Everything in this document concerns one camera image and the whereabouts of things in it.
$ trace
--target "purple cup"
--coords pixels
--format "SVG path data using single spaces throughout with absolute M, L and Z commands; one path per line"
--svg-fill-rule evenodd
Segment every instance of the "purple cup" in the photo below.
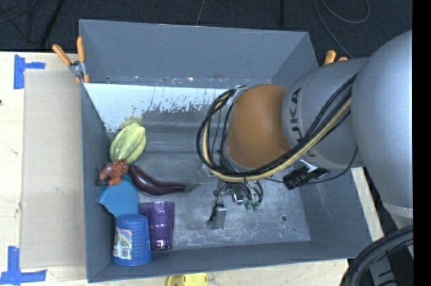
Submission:
M 172 249 L 175 203 L 171 201 L 140 203 L 139 212 L 148 219 L 151 250 Z

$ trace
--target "yellow cable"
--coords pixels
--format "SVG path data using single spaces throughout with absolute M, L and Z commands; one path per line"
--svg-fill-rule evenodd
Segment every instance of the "yellow cable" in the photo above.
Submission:
M 209 169 L 209 171 L 214 175 L 220 178 L 221 180 L 225 182 L 244 182 L 244 181 L 258 181 L 262 180 L 264 178 L 270 177 L 277 172 L 286 169 L 287 167 L 291 166 L 294 162 L 296 162 L 298 159 L 300 159 L 309 149 L 313 148 L 337 123 L 337 121 L 343 117 L 343 115 L 347 114 L 350 109 L 350 103 L 351 99 L 349 98 L 343 106 L 334 114 L 334 116 L 329 120 L 329 122 L 308 142 L 306 143 L 299 151 L 297 151 L 292 157 L 290 157 L 288 160 L 286 160 L 284 163 L 276 166 L 274 169 L 268 170 L 266 172 L 263 172 L 259 175 L 253 175 L 253 176 L 241 176 L 241 173 L 238 173 L 237 176 L 227 176 L 222 174 L 219 171 Z M 203 138 L 202 138 L 202 147 L 203 147 L 203 157 L 205 160 L 210 164 L 209 161 L 209 154 L 208 150 L 206 149 L 206 139 L 208 135 L 208 124 L 205 125 L 205 128 L 203 130 Z

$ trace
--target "plastic cup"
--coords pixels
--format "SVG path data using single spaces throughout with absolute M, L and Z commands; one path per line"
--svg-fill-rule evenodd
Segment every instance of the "plastic cup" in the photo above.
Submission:
M 152 261 L 150 230 L 144 215 L 120 215 L 116 218 L 112 261 L 121 266 L 139 266 Z
M 172 249 L 175 203 L 171 201 L 141 203 L 139 212 L 148 219 L 151 250 Z

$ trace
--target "blue tape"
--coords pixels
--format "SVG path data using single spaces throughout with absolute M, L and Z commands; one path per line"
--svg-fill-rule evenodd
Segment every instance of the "blue tape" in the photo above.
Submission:
M 13 74 L 14 89 L 24 88 L 24 71 L 29 68 L 44 69 L 45 63 L 39 63 L 37 61 L 26 63 L 26 59 L 24 57 L 15 54 L 15 72 Z
M 7 249 L 7 271 L 1 272 L 0 285 L 16 285 L 45 281 L 46 269 L 38 272 L 22 273 L 20 269 L 20 249 L 9 246 Z

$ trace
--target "bin floor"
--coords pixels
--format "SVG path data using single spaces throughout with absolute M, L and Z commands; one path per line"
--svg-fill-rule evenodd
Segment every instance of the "bin floor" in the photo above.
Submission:
M 235 204 L 230 194 L 220 195 L 219 202 L 228 209 L 224 228 L 206 226 L 219 178 L 211 175 L 200 160 L 196 138 L 209 106 L 226 89 L 102 84 L 86 84 L 86 87 L 111 139 L 113 132 L 130 119 L 137 118 L 144 125 L 147 143 L 136 165 L 163 182 L 200 183 L 190 193 L 152 196 L 138 191 L 140 203 L 175 202 L 172 249 L 310 240 L 299 190 L 288 190 L 283 184 L 269 180 L 261 181 L 264 197 L 256 211 Z M 226 112 L 227 107 L 220 115 L 215 150 L 220 146 Z M 217 125 L 215 116 L 211 142 Z M 274 178 L 281 180 L 283 175 L 284 172 L 279 172 Z
M 205 223 L 211 215 L 218 178 L 205 172 L 194 153 L 146 153 L 137 165 L 158 180 L 201 184 L 190 193 L 138 194 L 139 202 L 175 202 L 173 249 L 310 240 L 298 189 L 261 181 L 264 198 L 256 211 L 236 205 L 230 194 L 219 196 L 228 209 L 225 226 L 209 229 Z

